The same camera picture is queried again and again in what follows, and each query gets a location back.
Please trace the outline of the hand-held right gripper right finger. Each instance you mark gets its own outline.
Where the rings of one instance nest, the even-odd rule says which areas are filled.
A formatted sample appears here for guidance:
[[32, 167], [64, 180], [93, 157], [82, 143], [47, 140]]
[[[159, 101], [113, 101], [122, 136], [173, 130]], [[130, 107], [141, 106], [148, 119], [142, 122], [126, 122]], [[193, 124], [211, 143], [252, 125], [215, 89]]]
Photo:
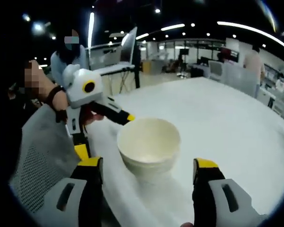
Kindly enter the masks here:
[[218, 165], [194, 159], [193, 173], [195, 227], [257, 227], [260, 214], [252, 207], [250, 195], [234, 180], [226, 179]]

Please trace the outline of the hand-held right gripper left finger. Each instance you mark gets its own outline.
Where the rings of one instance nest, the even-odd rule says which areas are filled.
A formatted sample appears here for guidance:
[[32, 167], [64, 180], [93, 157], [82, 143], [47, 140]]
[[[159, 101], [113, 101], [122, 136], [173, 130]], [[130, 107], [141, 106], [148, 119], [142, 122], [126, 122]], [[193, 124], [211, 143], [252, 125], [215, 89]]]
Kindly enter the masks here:
[[81, 161], [70, 178], [55, 184], [35, 213], [42, 227], [100, 227], [103, 158]]

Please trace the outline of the person's left hand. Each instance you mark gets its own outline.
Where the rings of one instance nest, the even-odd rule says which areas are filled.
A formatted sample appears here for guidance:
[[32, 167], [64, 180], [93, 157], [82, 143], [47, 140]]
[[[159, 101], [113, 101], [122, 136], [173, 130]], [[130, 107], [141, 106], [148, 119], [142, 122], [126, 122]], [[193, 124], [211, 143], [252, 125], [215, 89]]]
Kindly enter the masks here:
[[[59, 91], [53, 98], [52, 101], [53, 108], [56, 111], [56, 120], [58, 122], [63, 121], [64, 123], [67, 122], [67, 115], [62, 114], [67, 107], [69, 106], [67, 96], [64, 92]], [[103, 120], [104, 116], [99, 115], [97, 113], [93, 113], [90, 108], [84, 107], [81, 114], [80, 114], [80, 123], [83, 125], [89, 125], [94, 121]]]

